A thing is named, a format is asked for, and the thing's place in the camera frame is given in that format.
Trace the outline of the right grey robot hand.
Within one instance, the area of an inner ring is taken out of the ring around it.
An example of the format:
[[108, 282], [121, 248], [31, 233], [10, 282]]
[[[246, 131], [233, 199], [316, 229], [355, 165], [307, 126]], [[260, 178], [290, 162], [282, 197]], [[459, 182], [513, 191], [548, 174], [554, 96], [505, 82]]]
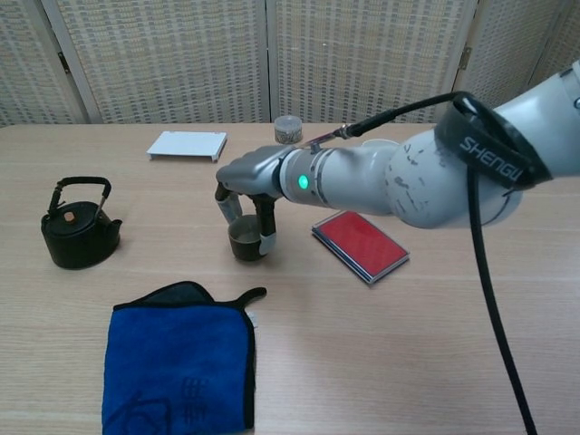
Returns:
[[215, 201], [228, 223], [236, 259], [253, 262], [276, 244], [275, 202], [283, 196], [280, 169], [290, 145], [263, 146], [232, 160], [216, 173]]

